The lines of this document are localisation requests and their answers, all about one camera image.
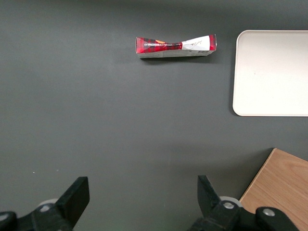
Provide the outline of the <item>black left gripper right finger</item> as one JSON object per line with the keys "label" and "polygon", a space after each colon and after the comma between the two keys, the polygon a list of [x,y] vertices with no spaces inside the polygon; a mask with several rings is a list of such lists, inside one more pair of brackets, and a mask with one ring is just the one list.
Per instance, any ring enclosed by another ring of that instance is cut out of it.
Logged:
{"label": "black left gripper right finger", "polygon": [[197,199],[202,212],[191,231],[297,231],[281,210],[258,207],[253,214],[232,197],[219,197],[206,175],[198,176]]}

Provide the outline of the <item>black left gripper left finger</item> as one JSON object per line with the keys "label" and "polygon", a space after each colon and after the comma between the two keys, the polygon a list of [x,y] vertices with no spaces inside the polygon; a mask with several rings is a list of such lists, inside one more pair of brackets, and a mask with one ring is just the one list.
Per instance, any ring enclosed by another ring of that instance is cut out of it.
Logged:
{"label": "black left gripper left finger", "polygon": [[44,203],[18,218],[13,211],[0,213],[2,231],[72,231],[90,201],[88,177],[78,177],[54,203]]}

